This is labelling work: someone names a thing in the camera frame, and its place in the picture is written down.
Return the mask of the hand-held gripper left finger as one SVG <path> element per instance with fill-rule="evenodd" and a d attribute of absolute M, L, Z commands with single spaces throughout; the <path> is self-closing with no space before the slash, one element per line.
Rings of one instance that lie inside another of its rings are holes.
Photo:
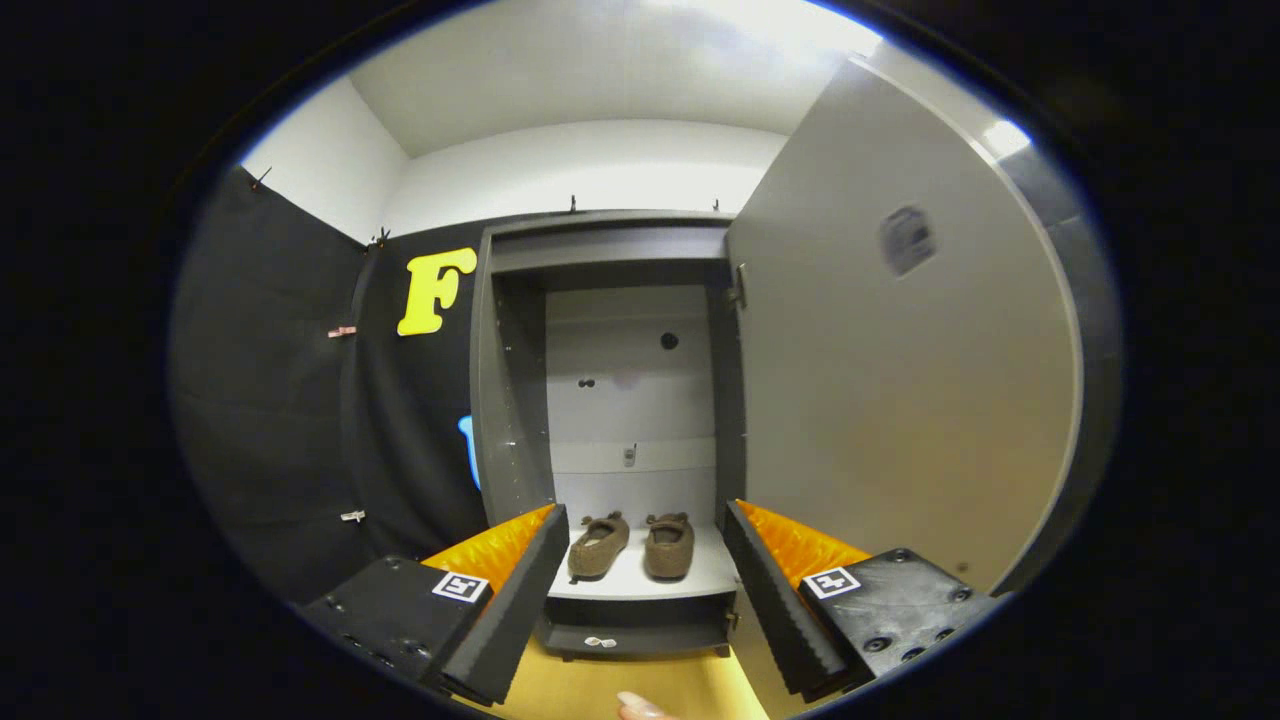
<path fill-rule="evenodd" d="M 566 507 L 548 503 L 430 559 L 375 560 L 298 614 L 411 687 L 502 705 L 568 544 Z"/>

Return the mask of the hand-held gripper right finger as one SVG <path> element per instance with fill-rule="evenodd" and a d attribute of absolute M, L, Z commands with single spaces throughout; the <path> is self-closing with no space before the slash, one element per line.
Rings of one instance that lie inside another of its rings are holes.
<path fill-rule="evenodd" d="M 1002 605 L 915 550 L 870 555 L 745 500 L 723 538 L 790 694 L 824 700 L 896 673 Z"/>

